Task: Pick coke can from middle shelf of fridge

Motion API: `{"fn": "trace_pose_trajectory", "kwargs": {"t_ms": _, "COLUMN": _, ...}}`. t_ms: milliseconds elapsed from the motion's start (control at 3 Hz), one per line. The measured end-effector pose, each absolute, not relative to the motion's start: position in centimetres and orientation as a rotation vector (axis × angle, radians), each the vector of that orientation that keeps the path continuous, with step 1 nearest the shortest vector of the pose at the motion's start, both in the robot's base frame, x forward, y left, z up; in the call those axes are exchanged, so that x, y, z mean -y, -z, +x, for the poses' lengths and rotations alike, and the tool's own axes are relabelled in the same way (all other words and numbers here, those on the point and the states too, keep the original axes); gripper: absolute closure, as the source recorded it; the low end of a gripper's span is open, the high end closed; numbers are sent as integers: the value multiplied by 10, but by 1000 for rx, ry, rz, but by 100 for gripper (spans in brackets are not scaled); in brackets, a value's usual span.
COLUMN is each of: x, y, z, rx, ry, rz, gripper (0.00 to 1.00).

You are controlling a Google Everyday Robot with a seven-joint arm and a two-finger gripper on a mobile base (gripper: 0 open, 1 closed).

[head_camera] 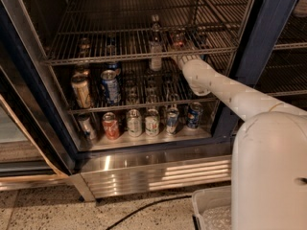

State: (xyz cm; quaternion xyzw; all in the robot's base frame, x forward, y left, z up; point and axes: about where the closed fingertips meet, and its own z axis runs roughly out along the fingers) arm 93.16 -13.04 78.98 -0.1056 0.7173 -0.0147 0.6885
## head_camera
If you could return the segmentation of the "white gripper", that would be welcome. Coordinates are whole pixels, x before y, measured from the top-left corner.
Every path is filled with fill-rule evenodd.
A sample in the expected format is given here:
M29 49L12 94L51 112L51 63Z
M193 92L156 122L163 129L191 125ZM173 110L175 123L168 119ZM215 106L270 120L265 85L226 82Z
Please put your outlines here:
M171 57L171 60L177 64L178 68L180 70L183 69L183 66L190 60L193 59L200 59L201 57L198 55L189 55L189 56L177 56L177 57Z

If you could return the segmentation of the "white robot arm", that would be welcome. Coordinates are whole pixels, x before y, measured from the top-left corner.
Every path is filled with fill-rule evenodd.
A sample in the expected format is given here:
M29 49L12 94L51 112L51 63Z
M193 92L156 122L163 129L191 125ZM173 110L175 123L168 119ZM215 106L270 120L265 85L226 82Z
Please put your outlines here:
M244 121L232 152L232 230L307 230L307 113L217 71L175 57L192 91L216 96Z

